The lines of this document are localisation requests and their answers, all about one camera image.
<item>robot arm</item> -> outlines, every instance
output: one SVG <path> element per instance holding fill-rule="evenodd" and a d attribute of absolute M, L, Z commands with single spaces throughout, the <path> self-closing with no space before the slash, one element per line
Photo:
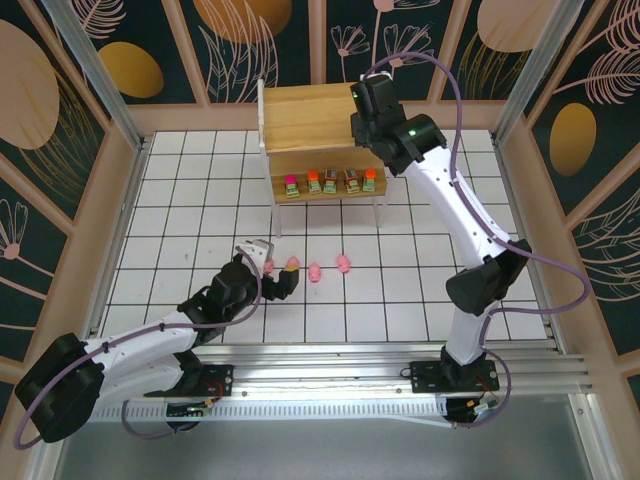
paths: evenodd
<path fill-rule="evenodd" d="M 268 300 L 284 300 L 299 281 L 296 268 L 281 271 L 278 282 L 264 275 L 272 244 L 255 240 L 240 248 L 243 254 L 224 265 L 210 286 L 161 320 L 108 338 L 82 342 L 70 333 L 56 339 L 15 389 L 29 409 L 49 388 L 31 416 L 42 439 L 62 440 L 82 427 L 93 411 L 151 392 L 195 396 L 203 369 L 191 349 L 221 335 L 242 310 L 259 301 L 258 292 Z M 97 354 L 49 385 L 89 352 Z"/>
<path fill-rule="evenodd" d="M 369 148 L 395 176 L 426 191 L 462 257 L 465 270 L 447 281 L 455 304 L 450 337 L 442 350 L 442 373 L 455 388 L 473 378 L 484 360 L 482 327 L 488 312 L 504 298 L 526 264 L 526 258 L 489 238 L 464 205 L 453 182 L 458 182 L 471 207 L 493 229 L 511 242 L 507 232 L 487 213 L 459 171 L 451 172 L 451 152 L 433 120 L 418 115 L 407 120 L 386 74 L 366 78 L 351 87 L 357 112 L 351 116 L 356 145 Z M 531 251 L 526 240 L 514 245 Z"/>

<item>black mounting plate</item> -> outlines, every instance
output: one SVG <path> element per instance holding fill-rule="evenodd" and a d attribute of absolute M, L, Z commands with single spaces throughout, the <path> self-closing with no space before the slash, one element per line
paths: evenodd
<path fill-rule="evenodd" d="M 220 395 L 220 388 L 218 385 L 221 385 L 223 388 L 222 395 Z M 215 395 L 212 395 L 209 387 L 215 390 Z M 233 365 L 202 365 L 200 378 L 188 391 L 184 391 L 183 389 L 171 389 L 165 392 L 147 393 L 145 397 L 229 397 L 231 396 L 232 389 Z"/>
<path fill-rule="evenodd" d="M 411 362 L 411 389 L 413 393 L 455 393 L 482 392 L 483 387 L 476 378 L 469 382 L 452 387 L 441 373 L 441 361 L 429 360 Z M 500 389 L 495 362 L 483 360 L 477 364 L 477 374 L 487 384 L 489 391 Z"/>

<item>small box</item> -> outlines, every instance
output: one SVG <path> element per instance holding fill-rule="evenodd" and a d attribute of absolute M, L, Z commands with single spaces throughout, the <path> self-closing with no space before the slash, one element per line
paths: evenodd
<path fill-rule="evenodd" d="M 364 178 L 362 179 L 362 191 L 363 192 L 375 192 L 376 191 L 376 169 L 367 168 L 364 172 Z"/>
<path fill-rule="evenodd" d="M 338 174 L 335 170 L 327 170 L 324 174 L 324 193 L 336 193 L 336 182 Z"/>
<path fill-rule="evenodd" d="M 287 198 L 296 198 L 300 196 L 298 190 L 298 181 L 295 175 L 287 175 L 284 177 L 284 191 L 287 194 Z"/>
<path fill-rule="evenodd" d="M 360 191 L 358 175 L 352 168 L 344 171 L 344 184 L 347 187 L 347 193 L 358 193 Z"/>
<path fill-rule="evenodd" d="M 311 170 L 307 173 L 307 185 L 309 186 L 309 194 L 316 195 L 322 193 L 322 187 L 320 186 L 320 180 L 316 170 Z"/>

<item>white tile floor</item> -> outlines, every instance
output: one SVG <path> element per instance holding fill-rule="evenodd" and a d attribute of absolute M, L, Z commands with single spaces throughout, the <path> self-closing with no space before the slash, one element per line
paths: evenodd
<path fill-rule="evenodd" d="M 452 132 L 445 132 L 452 138 Z M 487 132 L 463 132 L 458 166 L 487 210 L 515 234 L 515 223 Z M 306 268 L 296 292 L 269 302 L 227 330 L 224 343 L 442 341 L 453 304 L 445 281 L 459 256 L 429 199 L 389 179 L 384 223 L 375 226 L 367 199 L 282 207 L 281 238 L 273 235 L 256 132 L 161 132 L 156 135 L 132 223 L 105 309 L 102 335 L 153 321 L 210 283 L 246 239 L 275 244 L 276 274 L 296 255 L 318 263 L 320 283 Z M 352 270 L 342 275 L 336 257 Z M 527 271 L 506 305 L 536 298 Z M 546 338 L 540 317 L 497 316 L 488 338 Z"/>

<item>pink item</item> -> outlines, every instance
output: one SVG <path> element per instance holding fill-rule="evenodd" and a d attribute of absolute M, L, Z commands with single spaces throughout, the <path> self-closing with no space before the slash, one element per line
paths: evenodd
<path fill-rule="evenodd" d="M 309 280 L 311 281 L 311 283 L 318 283 L 320 281 L 320 277 L 322 277 L 320 265 L 318 265 L 317 263 L 312 264 L 309 267 Z"/>
<path fill-rule="evenodd" d="M 338 257 L 338 270 L 342 273 L 349 273 L 349 270 L 351 270 L 351 262 L 346 255 L 340 255 Z"/>
<path fill-rule="evenodd" d="M 268 262 L 264 262 L 263 271 L 267 275 L 271 275 L 271 272 L 273 272 L 273 260 L 269 260 Z"/>
<path fill-rule="evenodd" d="M 300 268 L 300 260 L 295 255 L 287 260 L 287 267 L 296 267 Z"/>

